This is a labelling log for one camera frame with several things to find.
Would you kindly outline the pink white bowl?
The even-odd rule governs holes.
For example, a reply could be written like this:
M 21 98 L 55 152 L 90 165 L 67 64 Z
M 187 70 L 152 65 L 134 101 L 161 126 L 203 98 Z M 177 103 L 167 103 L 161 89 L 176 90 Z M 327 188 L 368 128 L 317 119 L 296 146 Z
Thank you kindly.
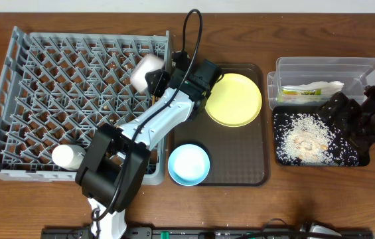
M 138 91 L 143 92 L 147 88 L 147 81 L 145 79 L 146 73 L 162 69 L 165 61 L 154 54 L 147 54 L 144 56 L 134 68 L 130 84 Z

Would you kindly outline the green orange snack wrapper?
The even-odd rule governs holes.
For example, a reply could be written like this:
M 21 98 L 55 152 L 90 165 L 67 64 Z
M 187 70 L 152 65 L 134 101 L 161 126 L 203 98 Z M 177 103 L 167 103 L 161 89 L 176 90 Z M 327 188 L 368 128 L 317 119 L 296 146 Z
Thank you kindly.
M 321 89 L 301 90 L 294 88 L 282 88 L 277 97 L 280 100 L 297 100 L 301 98 L 309 98 L 311 96 L 320 96 Z

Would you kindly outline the light blue bowl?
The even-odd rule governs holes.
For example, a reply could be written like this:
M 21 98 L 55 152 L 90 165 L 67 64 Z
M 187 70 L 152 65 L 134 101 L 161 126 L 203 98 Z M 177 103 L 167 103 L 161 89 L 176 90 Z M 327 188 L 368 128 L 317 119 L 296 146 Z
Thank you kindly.
M 201 184 L 210 171 L 210 157 L 200 146 L 184 144 L 169 156 L 168 172 L 179 185 L 191 187 Z

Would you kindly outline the white cup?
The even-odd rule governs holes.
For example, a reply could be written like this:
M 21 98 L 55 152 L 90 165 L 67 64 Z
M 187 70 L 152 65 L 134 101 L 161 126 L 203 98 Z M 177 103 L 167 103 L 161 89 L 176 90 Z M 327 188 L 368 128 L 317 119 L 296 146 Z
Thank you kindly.
M 77 171 L 86 154 L 79 145 L 59 145 L 52 151 L 52 161 L 69 171 Z

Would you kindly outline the white napkin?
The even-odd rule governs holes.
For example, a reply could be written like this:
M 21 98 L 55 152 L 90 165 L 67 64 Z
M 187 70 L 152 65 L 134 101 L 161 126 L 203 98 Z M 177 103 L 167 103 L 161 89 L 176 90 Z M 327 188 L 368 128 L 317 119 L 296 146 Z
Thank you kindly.
M 334 93 L 340 92 L 343 88 L 344 84 L 339 81 L 332 81 L 332 82 L 312 82 L 310 84 L 302 84 L 297 86 L 282 86 L 281 88 L 294 88 L 294 89 L 301 89 L 301 90 L 312 90 L 312 89 L 321 89 L 322 93 L 321 96 L 331 96 Z

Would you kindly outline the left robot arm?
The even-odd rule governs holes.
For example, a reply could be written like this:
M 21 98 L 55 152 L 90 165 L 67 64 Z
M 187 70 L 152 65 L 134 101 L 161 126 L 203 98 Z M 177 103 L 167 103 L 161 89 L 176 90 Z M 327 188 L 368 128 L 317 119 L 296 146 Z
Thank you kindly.
M 140 60 L 130 76 L 131 85 L 158 101 L 128 123 L 100 126 L 86 150 L 75 181 L 92 207 L 91 238 L 123 236 L 125 210 L 143 182 L 152 149 L 204 109 L 222 76 L 219 65 L 209 60 L 195 68 L 185 52 L 176 52 L 174 59 L 176 68 L 171 72 L 154 54 Z

